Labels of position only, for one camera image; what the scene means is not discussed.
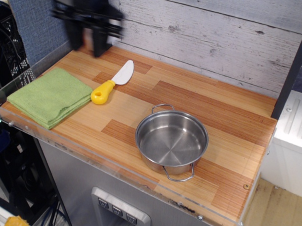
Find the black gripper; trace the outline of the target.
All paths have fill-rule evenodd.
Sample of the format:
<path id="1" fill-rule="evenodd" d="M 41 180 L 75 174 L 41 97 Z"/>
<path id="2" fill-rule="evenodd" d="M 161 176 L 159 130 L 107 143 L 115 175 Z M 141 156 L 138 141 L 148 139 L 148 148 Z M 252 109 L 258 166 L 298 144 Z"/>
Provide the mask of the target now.
<path id="1" fill-rule="evenodd" d="M 79 50 L 83 45 L 83 28 L 93 29 L 94 57 L 100 57 L 111 44 L 108 35 L 120 38 L 124 14 L 108 0 L 52 0 L 52 14 L 65 21 L 70 46 Z"/>

